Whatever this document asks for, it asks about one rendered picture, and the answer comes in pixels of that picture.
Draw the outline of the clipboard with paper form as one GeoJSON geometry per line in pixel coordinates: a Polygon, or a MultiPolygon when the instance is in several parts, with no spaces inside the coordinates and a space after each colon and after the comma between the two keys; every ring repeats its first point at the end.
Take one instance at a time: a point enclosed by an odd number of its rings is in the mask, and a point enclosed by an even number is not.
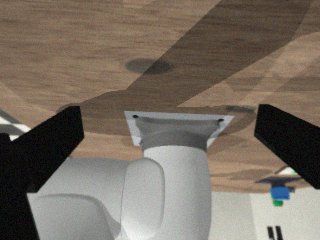
{"type": "Polygon", "coordinates": [[[291,169],[289,166],[284,166],[274,174],[297,174],[297,173],[293,169],[291,169]]]}

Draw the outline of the green drink can with yellow stripe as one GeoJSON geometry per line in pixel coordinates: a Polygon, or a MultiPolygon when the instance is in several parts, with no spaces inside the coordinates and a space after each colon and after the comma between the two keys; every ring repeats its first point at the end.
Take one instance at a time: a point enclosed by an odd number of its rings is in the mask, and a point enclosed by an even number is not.
{"type": "Polygon", "coordinates": [[[271,195],[271,198],[272,198],[272,203],[274,207],[277,207],[277,206],[283,207],[283,200],[273,200],[272,195],[271,195]]]}

